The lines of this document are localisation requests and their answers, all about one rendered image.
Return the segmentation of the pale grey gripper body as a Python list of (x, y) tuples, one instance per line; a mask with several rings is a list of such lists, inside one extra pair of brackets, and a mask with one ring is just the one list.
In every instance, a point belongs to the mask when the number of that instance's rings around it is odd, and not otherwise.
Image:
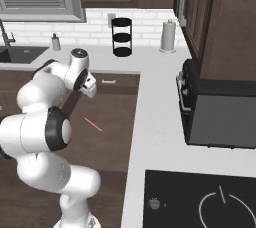
[(97, 93), (97, 86), (93, 85), (88, 88), (85, 84), (81, 87), (81, 92), (89, 98), (93, 98)]

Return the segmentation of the brown wooden drawer front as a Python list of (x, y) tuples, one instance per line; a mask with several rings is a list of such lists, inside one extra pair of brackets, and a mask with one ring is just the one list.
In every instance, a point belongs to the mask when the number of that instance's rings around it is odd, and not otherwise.
[[(96, 79), (97, 92), (102, 94), (132, 94), (138, 92), (139, 74), (93, 73)], [(116, 84), (102, 84), (104, 80), (116, 80)]]

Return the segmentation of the pink straw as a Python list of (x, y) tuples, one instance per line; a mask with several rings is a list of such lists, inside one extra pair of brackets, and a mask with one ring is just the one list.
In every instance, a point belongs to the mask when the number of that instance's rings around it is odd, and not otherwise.
[(90, 125), (92, 125), (94, 128), (96, 128), (97, 130), (99, 130), (100, 132), (102, 132), (103, 130), (98, 127), (95, 123), (93, 123), (91, 120), (89, 120), (88, 118), (84, 118), (85, 121), (87, 121)]

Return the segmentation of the brown wooden open drawer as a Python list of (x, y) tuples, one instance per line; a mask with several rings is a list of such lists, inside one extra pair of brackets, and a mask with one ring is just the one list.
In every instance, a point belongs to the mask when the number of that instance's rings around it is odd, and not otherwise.
[[(70, 164), (96, 170), (128, 170), (137, 96), (69, 93), (60, 108), (72, 125), (70, 144), (58, 151)], [(103, 131), (100, 132), (84, 118)]]

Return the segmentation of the black three-tier stand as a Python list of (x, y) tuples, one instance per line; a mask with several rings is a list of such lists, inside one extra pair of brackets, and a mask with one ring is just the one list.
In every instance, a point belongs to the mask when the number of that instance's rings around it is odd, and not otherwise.
[(111, 21), (112, 50), (116, 57), (128, 57), (132, 54), (132, 20), (118, 17)]

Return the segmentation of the grey soap dispenser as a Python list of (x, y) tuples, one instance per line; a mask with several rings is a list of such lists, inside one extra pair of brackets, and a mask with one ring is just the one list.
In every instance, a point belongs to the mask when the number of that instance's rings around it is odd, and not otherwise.
[(56, 33), (54, 33), (52, 36), (52, 47), (54, 51), (61, 50), (60, 40)]

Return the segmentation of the dark sink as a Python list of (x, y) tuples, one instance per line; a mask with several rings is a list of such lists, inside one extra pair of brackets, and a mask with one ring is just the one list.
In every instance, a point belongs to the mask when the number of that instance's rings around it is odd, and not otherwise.
[(42, 46), (0, 46), (0, 63), (30, 64), (46, 50)]

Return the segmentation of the white paper towel roll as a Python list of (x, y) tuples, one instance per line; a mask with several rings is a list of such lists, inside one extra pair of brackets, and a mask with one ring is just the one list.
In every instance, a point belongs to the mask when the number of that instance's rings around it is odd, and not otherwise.
[(173, 53), (175, 51), (175, 31), (176, 23), (172, 19), (168, 19), (163, 23), (160, 51), (163, 53)]

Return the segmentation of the dark tap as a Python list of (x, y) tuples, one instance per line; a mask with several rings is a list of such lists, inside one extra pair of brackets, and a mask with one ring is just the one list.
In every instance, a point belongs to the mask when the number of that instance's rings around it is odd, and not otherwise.
[(3, 41), (4, 41), (5, 47), (10, 48), (11, 47), (10, 44), (15, 43), (16, 39), (14, 38), (14, 35), (13, 35), (12, 32), (11, 32), (12, 37), (11, 38), (8, 37), (1, 19), (0, 19), (0, 29), (1, 29), (1, 32), (2, 32), (2, 38), (3, 38)]

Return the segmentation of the grey hob knob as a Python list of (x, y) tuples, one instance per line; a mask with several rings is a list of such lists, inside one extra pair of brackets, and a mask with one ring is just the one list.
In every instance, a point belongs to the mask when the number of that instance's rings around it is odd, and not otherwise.
[(160, 201), (157, 198), (150, 199), (149, 207), (153, 210), (157, 210), (160, 207)]

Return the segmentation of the black toaster oven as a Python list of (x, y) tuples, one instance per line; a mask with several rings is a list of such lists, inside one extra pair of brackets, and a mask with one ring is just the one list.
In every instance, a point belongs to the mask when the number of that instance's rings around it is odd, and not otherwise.
[(176, 85), (187, 145), (256, 149), (256, 81), (203, 79), (186, 59)]

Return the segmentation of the dark brown tall cupboard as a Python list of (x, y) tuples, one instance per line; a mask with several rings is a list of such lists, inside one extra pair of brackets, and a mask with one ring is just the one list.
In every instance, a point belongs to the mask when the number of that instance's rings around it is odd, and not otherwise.
[(185, 0), (184, 16), (180, 27), (200, 77), (256, 81), (256, 0)]

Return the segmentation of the black hob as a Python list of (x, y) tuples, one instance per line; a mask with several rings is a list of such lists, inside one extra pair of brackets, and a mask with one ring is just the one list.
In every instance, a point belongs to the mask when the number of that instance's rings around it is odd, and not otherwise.
[(256, 228), (256, 178), (147, 170), (142, 228)]

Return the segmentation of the grey wall socket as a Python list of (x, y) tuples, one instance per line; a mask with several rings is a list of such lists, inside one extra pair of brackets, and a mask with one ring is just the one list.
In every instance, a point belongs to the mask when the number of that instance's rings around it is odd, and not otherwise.
[(108, 18), (108, 27), (111, 28), (112, 27), (112, 20), (116, 18), (116, 14), (115, 13), (108, 13), (107, 18)]

